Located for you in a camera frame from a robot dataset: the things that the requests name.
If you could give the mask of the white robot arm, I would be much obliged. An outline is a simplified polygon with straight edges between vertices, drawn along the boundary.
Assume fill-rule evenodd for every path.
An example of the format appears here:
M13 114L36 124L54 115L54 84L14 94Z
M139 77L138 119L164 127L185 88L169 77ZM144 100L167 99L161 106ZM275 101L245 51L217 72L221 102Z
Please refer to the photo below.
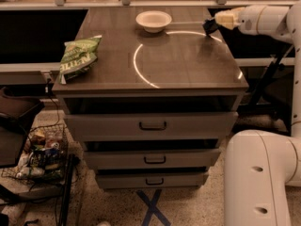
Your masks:
M224 226L291 226L285 187L301 186L301 2L233 8L214 18L294 47L291 134L241 131L230 139L224 164Z

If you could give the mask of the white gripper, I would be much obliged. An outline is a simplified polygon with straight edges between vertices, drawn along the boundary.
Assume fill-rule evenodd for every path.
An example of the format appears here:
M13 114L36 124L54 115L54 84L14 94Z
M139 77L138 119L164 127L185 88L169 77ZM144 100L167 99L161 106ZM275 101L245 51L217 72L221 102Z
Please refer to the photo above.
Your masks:
M218 11L214 19L217 24L229 30L238 27L243 34L258 35L258 22L264 9L263 5L232 8Z

